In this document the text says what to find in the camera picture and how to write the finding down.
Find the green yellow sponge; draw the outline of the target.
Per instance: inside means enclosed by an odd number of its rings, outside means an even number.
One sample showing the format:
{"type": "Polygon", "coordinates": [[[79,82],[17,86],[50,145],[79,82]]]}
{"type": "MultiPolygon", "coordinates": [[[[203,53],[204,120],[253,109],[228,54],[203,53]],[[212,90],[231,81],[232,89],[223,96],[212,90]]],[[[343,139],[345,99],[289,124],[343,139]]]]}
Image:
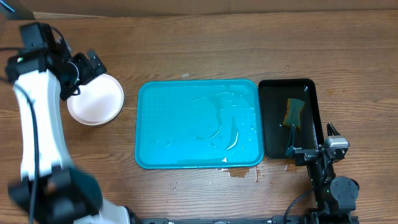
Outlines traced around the green yellow sponge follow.
{"type": "Polygon", "coordinates": [[[304,109],[304,106],[305,102],[303,100],[297,98],[288,98],[286,112],[282,125],[286,127],[295,126],[296,129],[300,129],[301,114],[304,109]]]}

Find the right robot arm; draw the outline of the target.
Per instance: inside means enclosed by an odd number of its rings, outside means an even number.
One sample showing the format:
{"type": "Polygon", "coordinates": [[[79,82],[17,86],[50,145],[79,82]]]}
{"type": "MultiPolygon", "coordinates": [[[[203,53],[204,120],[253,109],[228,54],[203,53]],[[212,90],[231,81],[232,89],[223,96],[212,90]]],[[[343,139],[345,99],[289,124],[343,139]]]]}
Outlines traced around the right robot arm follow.
{"type": "Polygon", "coordinates": [[[311,178],[312,188],[297,197],[286,209],[284,223],[358,223],[351,216],[356,210],[359,193],[357,181],[336,176],[333,164],[345,158],[349,142],[331,123],[327,124],[328,137],[315,149],[295,147],[296,127],[290,127],[290,139],[286,154],[295,159],[296,166],[305,166],[311,178]],[[302,198],[314,194],[315,208],[308,209],[300,218],[289,218],[291,208],[302,198]]]}

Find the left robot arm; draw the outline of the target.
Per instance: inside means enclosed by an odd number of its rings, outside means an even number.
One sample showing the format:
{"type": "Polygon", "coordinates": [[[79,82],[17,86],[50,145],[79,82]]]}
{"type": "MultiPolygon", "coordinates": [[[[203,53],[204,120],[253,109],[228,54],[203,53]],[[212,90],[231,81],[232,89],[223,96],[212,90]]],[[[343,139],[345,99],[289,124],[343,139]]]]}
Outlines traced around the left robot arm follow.
{"type": "Polygon", "coordinates": [[[40,49],[8,60],[23,142],[21,181],[8,191],[30,222],[135,223],[126,207],[103,197],[93,176],[73,165],[65,143],[60,101],[106,70],[93,51],[88,55],[63,59],[40,49]]]}

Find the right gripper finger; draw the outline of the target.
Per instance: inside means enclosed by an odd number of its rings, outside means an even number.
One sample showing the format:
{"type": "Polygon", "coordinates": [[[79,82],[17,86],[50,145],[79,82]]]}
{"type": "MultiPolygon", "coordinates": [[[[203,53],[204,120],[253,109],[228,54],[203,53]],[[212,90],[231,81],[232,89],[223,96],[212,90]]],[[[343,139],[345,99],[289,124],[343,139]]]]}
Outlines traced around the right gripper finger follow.
{"type": "Polygon", "coordinates": [[[295,127],[295,125],[293,124],[293,125],[291,125],[291,127],[290,127],[290,137],[289,137],[289,141],[288,141],[288,146],[287,146],[287,149],[286,149],[286,151],[285,151],[285,155],[286,156],[293,156],[293,154],[294,154],[294,151],[295,151],[295,147],[294,147],[294,144],[295,144],[295,135],[296,135],[296,127],[295,127]]]}
{"type": "Polygon", "coordinates": [[[339,136],[340,133],[336,130],[332,123],[326,125],[326,131],[328,136],[339,136]]]}

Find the white plate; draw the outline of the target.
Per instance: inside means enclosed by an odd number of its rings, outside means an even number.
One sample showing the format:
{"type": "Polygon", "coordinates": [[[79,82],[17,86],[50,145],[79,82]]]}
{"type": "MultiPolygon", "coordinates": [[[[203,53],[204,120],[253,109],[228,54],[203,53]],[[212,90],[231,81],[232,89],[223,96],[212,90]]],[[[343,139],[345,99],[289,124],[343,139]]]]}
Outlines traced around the white plate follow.
{"type": "Polygon", "coordinates": [[[71,116],[81,124],[100,126],[112,121],[121,112],[124,91],[114,77],[102,74],[87,85],[80,86],[80,94],[67,100],[71,116]]]}

